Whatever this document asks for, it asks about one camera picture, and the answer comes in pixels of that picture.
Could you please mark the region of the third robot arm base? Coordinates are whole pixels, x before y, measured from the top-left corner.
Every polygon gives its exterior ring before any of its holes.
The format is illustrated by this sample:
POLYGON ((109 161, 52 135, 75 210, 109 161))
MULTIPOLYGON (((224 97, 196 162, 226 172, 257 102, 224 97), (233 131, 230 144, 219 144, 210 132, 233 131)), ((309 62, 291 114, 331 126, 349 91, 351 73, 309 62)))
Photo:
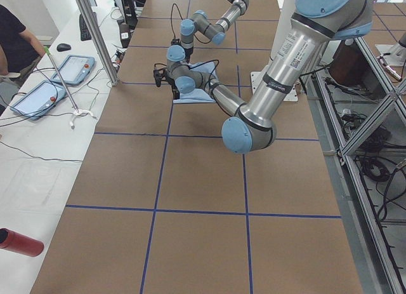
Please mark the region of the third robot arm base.
POLYGON ((405 34, 396 44, 376 44, 375 47, 389 65, 401 66, 405 61, 405 34))

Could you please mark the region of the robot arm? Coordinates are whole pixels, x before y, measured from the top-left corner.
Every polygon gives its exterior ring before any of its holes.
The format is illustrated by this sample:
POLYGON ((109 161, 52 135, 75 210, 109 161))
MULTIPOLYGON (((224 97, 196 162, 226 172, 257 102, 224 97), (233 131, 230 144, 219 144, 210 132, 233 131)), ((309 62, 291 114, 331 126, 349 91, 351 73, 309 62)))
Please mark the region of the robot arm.
POLYGON ((243 16, 248 7, 249 0, 227 0, 229 8, 217 21, 210 20, 203 10, 195 11, 190 17, 185 18, 180 23, 180 46, 185 51, 185 60, 188 62, 194 51, 194 40, 196 33, 200 33, 208 43, 220 45, 226 36, 226 32, 243 16))
POLYGON ((166 76, 180 93, 204 90, 229 115, 221 129, 224 145, 232 152, 246 154, 273 143, 276 132, 272 116, 322 44, 369 33, 375 0, 295 0, 291 30, 248 102, 212 74, 192 70, 188 64, 196 32, 221 44, 229 27, 249 7, 249 0, 227 1, 230 8, 215 24, 203 11, 181 22, 180 44, 167 50, 166 76))

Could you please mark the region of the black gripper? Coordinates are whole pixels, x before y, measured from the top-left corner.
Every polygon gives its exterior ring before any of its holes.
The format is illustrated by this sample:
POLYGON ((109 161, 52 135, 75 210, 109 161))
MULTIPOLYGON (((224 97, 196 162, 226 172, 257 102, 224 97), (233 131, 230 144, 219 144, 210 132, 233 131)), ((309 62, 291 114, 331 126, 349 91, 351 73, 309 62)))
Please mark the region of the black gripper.
POLYGON ((176 87, 174 79, 168 78, 167 82, 171 86, 172 93, 173 93, 173 99, 177 100, 178 99, 178 88, 176 87))
POLYGON ((189 62, 189 61, 190 61, 190 57, 191 57, 191 55, 193 54, 193 47, 191 47, 191 48, 184 48, 184 51, 185 51, 185 60, 186 60, 187 62, 189 62))

